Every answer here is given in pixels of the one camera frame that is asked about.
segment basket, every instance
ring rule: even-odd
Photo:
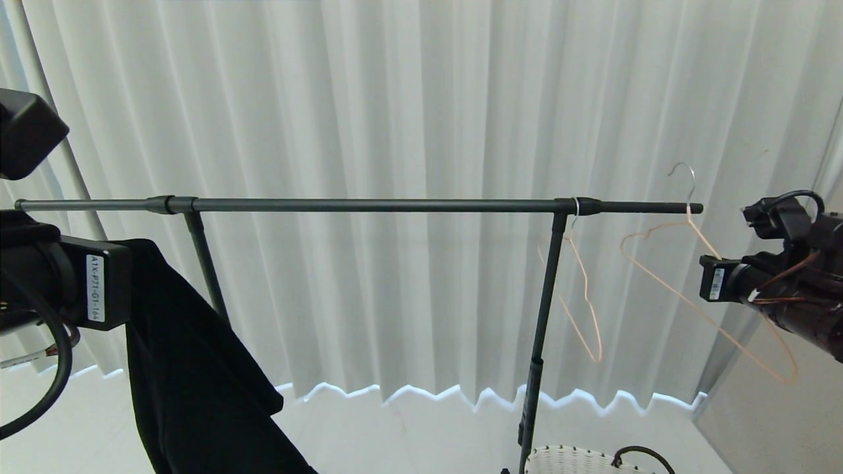
[[[527,457],[524,474],[642,474],[643,471],[638,469],[638,466],[624,463],[620,458],[632,451],[656,458],[667,469],[668,474],[676,474],[659,453],[643,446],[621,448],[614,456],[576,446],[536,448]]]

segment white floor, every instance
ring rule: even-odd
[[[4,370],[2,420],[37,400],[52,372]],[[277,416],[285,432],[321,473],[494,473],[517,471],[516,434],[521,399],[510,404],[485,393],[477,407],[455,389],[431,397],[411,388],[381,401],[377,388],[347,396],[320,387]],[[543,400],[535,444],[573,444],[613,453],[628,444],[659,451],[683,474],[729,474],[691,424],[693,407],[667,399],[646,412],[619,395],[606,410],[588,395]],[[629,462],[659,474],[645,455]],[[3,474],[152,474],[132,417],[128,378],[103,378],[96,369],[77,375],[56,406],[36,425],[0,444]]]

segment white curtain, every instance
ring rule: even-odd
[[[666,174],[684,161],[706,204],[696,222],[723,255],[740,256],[754,250],[740,207],[840,173],[824,161],[843,97],[835,0],[4,5],[5,84],[49,91],[71,128],[69,145],[8,198],[683,201],[690,179]],[[53,218],[82,236],[101,223],[109,239],[153,239],[206,292],[181,218]],[[555,300],[550,396],[691,401],[705,385],[715,329],[618,250],[625,234],[676,218],[579,219],[572,234],[605,359],[590,360]],[[387,395],[459,384],[471,400],[486,388],[512,398],[526,381],[549,216],[205,221],[234,329],[299,395],[327,382]],[[630,248],[698,292],[703,248],[690,231]],[[557,284],[594,345],[570,249]],[[716,320],[754,317],[705,308]],[[120,368],[120,337],[86,332],[79,364]]]

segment metal hook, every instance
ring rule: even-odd
[[[690,205],[690,198],[692,196],[694,196],[694,191],[696,190],[696,173],[694,173],[694,169],[691,168],[690,165],[687,164],[686,162],[680,161],[677,164],[674,164],[674,167],[673,167],[672,170],[670,170],[670,172],[668,173],[668,176],[672,176],[674,174],[674,171],[676,171],[676,167],[679,166],[680,164],[684,164],[685,168],[687,168],[688,171],[690,171],[691,186],[690,186],[690,191],[688,191],[688,198],[685,200],[685,203]]]
[[[579,219],[579,199],[574,197],[574,203],[577,204],[577,213],[574,215],[574,220],[571,221],[571,231],[574,230],[574,225],[577,223],[577,219]]]

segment clothes rack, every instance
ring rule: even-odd
[[[533,449],[536,411],[539,406],[541,358],[547,333],[550,303],[556,281],[556,269],[562,246],[562,235],[568,216],[589,216],[600,213],[681,214],[687,207],[693,214],[702,213],[700,203],[686,202],[612,202],[590,197],[557,199],[248,199],[156,196],[147,199],[99,199],[29,201],[20,199],[15,208],[26,212],[38,211],[147,211],[158,214],[184,214],[191,233],[202,276],[211,295],[214,309],[225,320],[228,311],[223,291],[213,264],[211,249],[205,234],[201,213],[552,213],[550,249],[541,290],[539,315],[536,322],[533,352],[527,376],[527,391],[521,423],[518,424],[518,444],[521,456],[518,474],[524,474],[524,464]]]

